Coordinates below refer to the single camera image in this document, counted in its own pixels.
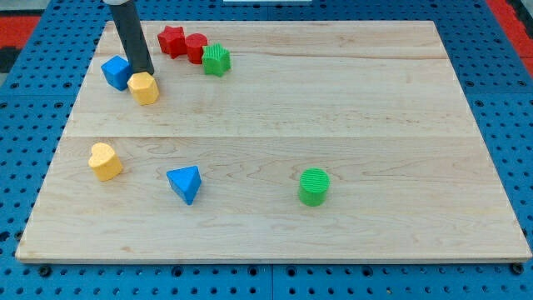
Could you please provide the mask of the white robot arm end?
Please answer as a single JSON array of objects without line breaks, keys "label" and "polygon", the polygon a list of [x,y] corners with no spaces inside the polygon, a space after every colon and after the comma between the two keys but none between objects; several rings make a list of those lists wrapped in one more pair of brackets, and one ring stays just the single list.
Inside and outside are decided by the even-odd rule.
[{"label": "white robot arm end", "polygon": [[130,0],[103,0],[107,5],[123,5],[124,3],[129,2]]}]

